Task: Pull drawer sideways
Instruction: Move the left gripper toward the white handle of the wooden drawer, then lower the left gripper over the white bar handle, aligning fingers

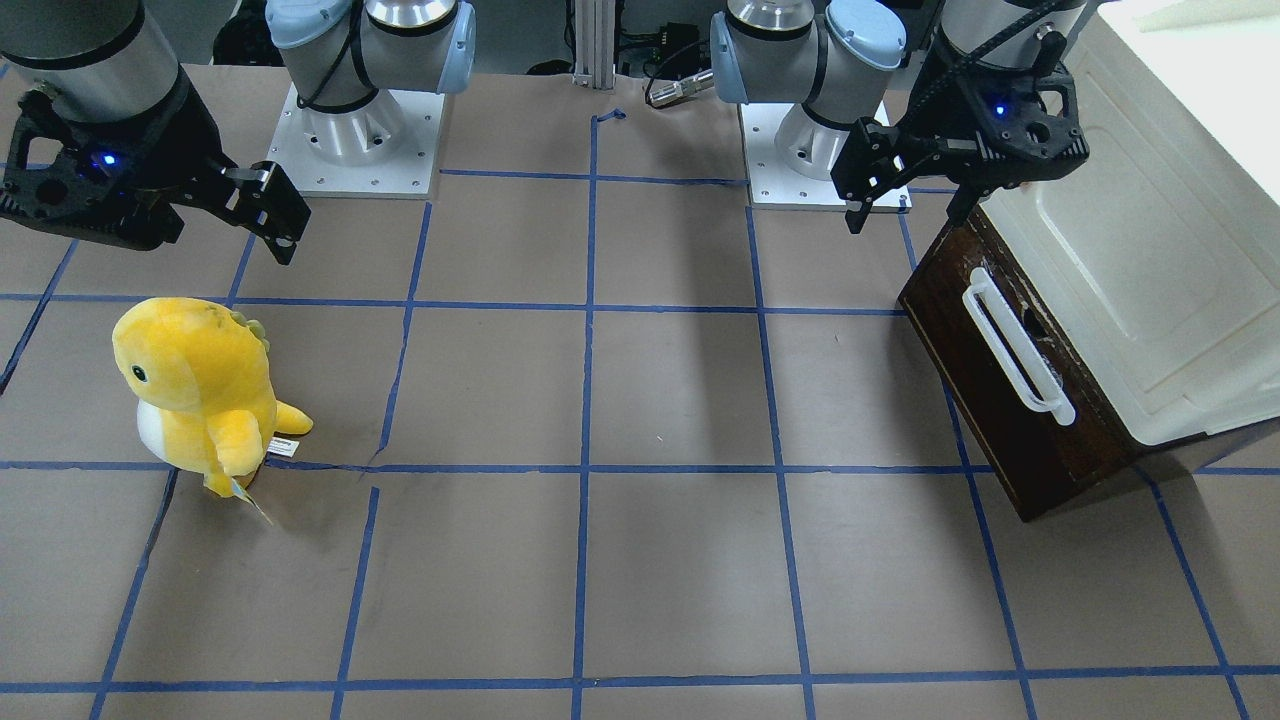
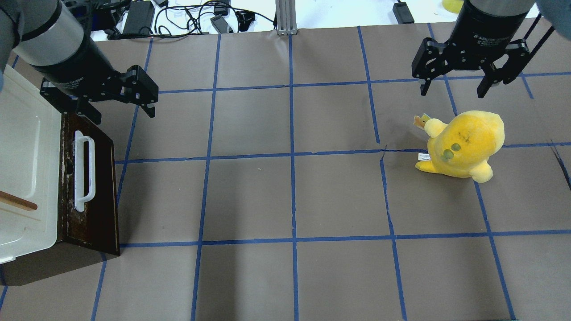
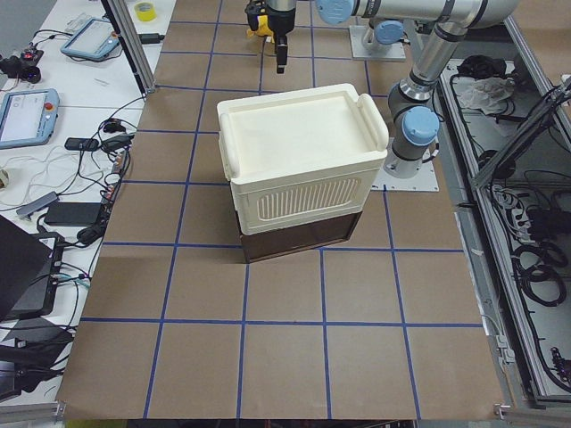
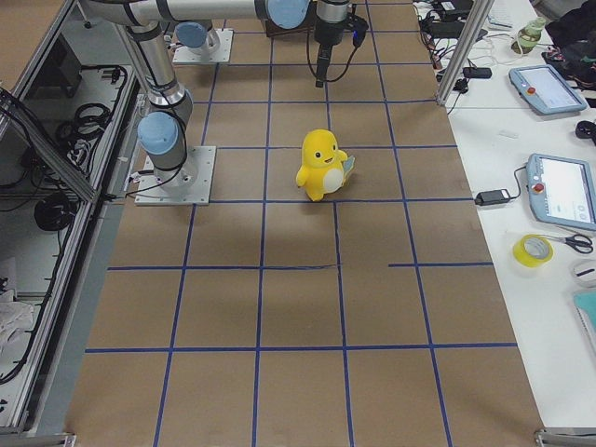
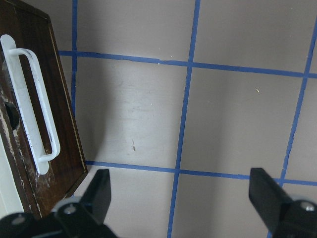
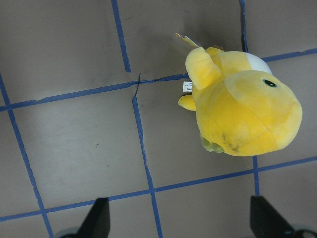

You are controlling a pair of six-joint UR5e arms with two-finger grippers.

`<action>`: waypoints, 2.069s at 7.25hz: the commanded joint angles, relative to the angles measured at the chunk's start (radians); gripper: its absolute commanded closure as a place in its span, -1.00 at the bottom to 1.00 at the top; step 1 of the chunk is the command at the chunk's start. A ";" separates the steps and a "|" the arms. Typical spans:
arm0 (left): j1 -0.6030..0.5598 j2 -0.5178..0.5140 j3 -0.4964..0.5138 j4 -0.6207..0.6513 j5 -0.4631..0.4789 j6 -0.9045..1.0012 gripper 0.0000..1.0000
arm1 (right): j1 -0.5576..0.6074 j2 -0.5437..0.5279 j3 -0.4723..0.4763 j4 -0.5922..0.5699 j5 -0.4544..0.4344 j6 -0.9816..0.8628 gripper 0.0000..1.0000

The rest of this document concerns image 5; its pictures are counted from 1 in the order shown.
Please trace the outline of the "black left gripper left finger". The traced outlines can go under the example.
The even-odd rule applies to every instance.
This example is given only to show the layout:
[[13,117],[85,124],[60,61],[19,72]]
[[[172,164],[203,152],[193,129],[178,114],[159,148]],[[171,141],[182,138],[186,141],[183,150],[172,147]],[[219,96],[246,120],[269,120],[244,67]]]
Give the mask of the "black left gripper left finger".
[[97,170],[82,196],[62,200],[56,205],[55,217],[75,225],[102,225],[110,206],[110,173]]

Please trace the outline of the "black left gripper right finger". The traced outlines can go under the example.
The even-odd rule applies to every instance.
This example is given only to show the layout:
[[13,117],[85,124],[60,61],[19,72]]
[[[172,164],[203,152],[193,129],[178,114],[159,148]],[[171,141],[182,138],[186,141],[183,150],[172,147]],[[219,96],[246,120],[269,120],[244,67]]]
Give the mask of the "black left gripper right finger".
[[292,198],[262,168],[251,168],[249,200],[270,232],[279,223],[293,203]]

